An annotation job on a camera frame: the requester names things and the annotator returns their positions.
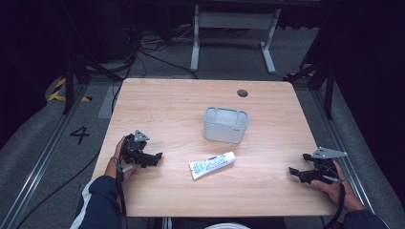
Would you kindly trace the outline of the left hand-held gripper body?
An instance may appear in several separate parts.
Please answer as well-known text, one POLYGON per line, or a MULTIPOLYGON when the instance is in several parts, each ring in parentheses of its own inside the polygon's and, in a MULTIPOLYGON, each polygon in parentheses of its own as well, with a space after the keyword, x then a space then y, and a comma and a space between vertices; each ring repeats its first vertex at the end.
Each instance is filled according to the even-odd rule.
POLYGON ((148 157, 143 152, 149 137, 139 130, 125 137, 121 147, 122 159, 127 163, 147 164, 148 157))

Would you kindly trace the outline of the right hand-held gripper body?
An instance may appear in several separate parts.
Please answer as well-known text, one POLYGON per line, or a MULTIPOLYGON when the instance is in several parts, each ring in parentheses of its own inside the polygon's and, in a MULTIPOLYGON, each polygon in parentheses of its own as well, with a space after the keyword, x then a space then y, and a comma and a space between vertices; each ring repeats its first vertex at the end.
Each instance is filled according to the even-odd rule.
POLYGON ((348 154, 346 152, 324 147, 319 147, 314 153, 311 154, 313 158, 319 159, 319 163, 314 164, 314 167, 321 173, 321 177, 330 181, 336 181, 338 179, 337 169, 333 161, 347 155, 348 154))

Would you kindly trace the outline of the white blue toothpaste tube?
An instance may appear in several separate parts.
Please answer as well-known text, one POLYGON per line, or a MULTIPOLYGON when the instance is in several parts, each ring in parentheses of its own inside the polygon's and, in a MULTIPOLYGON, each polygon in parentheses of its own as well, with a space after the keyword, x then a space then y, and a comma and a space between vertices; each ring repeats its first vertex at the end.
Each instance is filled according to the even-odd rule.
POLYGON ((189 168, 194 180, 203 177, 211 172, 219 170, 227 165, 234 163, 236 157, 233 152, 227 152, 210 158, 190 162, 189 168))

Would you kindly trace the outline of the grey plastic holder box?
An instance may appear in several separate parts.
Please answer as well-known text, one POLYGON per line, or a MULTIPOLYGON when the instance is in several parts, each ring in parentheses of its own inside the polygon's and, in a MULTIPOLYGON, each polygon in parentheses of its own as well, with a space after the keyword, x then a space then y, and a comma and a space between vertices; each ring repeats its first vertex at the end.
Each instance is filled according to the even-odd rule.
POLYGON ((246 111, 211 106, 204 112, 203 136, 209 140, 240 143, 248 125, 246 111))

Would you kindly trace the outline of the person's left hand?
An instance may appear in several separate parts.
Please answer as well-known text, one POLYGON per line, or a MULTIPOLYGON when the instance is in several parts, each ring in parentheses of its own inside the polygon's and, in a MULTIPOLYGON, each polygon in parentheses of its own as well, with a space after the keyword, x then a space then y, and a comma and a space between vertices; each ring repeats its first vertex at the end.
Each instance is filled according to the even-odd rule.
MULTIPOLYGON (((112 178, 117 177, 117 161, 120 156, 120 150, 123 144, 125 137, 123 136, 116 146, 114 155, 110 158, 107 167, 105 169, 105 176, 112 178)), ((127 164, 125 161, 121 163, 123 169, 126 173, 123 175, 124 180, 127 180, 129 177, 133 176, 137 172, 137 167, 135 164, 127 164)))

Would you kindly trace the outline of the person's right hand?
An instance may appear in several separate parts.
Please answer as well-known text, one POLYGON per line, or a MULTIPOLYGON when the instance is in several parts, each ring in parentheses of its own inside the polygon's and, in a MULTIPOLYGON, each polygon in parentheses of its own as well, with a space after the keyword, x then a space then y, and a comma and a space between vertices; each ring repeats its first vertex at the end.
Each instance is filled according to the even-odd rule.
MULTIPOLYGON (((341 184, 345 188, 343 208, 347 212, 365 210, 366 207, 363 205, 363 203, 360 201, 360 199, 355 195, 354 190, 353 190, 351 184, 346 180, 346 176, 344 175, 344 172, 342 171, 340 165, 336 161, 334 161, 333 163, 336 167, 337 175, 342 179, 341 184)), ((326 193, 334 203, 339 204, 339 200, 340 200, 339 183, 334 182, 332 184, 328 184, 328 183, 315 179, 310 183, 310 185, 312 187, 318 189, 319 191, 326 193)))

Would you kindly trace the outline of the black metal stand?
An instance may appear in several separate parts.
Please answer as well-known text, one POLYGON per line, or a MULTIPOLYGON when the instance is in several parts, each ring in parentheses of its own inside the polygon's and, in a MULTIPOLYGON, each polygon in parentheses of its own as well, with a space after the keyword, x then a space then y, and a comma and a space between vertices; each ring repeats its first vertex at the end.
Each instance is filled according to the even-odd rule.
POLYGON ((105 69, 90 58, 77 54, 73 50, 67 50, 67 60, 65 67, 66 101, 64 115, 66 115, 75 104, 74 77, 76 77, 80 84, 88 84, 91 81, 89 71, 86 69, 87 66, 92 67, 94 70, 103 75, 106 75, 108 78, 114 81, 123 80, 122 77, 119 77, 115 73, 105 69))
POLYGON ((311 73, 312 78, 308 83, 308 87, 311 91, 318 91, 323 84, 326 84, 324 111, 327 118, 332 119, 331 104, 335 73, 331 61, 312 64, 298 73, 288 73, 283 77, 283 80, 292 83, 300 78, 310 75, 311 73))

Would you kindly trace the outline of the white round object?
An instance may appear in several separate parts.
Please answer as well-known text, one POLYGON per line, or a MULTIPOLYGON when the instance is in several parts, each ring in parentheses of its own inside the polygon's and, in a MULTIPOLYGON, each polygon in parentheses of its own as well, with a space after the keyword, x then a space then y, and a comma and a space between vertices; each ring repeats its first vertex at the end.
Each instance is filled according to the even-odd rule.
POLYGON ((249 227, 236 222, 217 223, 204 229, 250 229, 249 227))

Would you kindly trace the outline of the yellow black floor tape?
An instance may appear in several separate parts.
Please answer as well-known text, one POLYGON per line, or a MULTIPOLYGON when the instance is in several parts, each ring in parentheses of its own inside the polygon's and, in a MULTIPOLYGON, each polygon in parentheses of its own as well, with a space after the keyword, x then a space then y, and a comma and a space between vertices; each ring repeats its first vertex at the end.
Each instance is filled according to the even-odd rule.
POLYGON ((65 95, 59 94, 62 87, 65 85, 65 83, 66 83, 66 78, 64 76, 61 76, 60 79, 58 80, 58 82, 56 83, 51 95, 48 98, 49 101, 52 101, 52 100, 65 101, 66 100, 65 95))

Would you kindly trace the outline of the aluminium floor rail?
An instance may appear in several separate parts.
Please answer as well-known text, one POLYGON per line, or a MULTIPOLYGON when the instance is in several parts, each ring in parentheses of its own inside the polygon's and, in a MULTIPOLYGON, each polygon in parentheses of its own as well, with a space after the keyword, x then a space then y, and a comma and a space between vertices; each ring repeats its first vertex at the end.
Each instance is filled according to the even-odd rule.
POLYGON ((0 229, 16 228, 88 88, 77 87, 66 114, 63 103, 47 105, 25 123, 27 130, 18 131, 0 152, 0 229))
MULTIPOLYGON (((343 144, 343 141, 340 137, 340 135, 337 132, 337 129, 331 119, 327 116, 327 113, 325 112, 325 107, 324 107, 324 100, 320 94, 319 91, 311 91, 310 92, 311 97, 316 104, 317 110, 322 116, 322 120, 325 123, 328 132, 331 136, 332 142, 333 142, 333 149, 341 152, 346 152, 346 148, 343 144)), ((364 204, 364 206, 370 210, 372 213, 374 212, 373 206, 365 192, 364 186, 359 179, 358 174, 356 173, 351 159, 348 156, 343 156, 338 158, 338 162, 342 168, 342 170, 345 172, 347 175, 347 179, 352 185, 352 188, 357 195, 357 197, 360 199, 360 201, 364 204)))

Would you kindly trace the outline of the white metal desk frame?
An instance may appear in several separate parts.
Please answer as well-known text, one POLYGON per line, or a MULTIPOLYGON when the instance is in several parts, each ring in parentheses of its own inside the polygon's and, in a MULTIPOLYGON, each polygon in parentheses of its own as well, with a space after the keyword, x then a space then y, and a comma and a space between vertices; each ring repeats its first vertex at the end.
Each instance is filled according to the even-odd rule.
POLYGON ((279 20, 280 10, 272 13, 236 13, 236 12, 205 12, 199 6, 195 7, 193 19, 194 41, 191 53, 190 70, 199 68, 200 54, 200 29, 243 29, 243 30, 267 30, 267 38, 260 43, 267 71, 275 74, 276 69, 269 50, 276 26, 279 20))

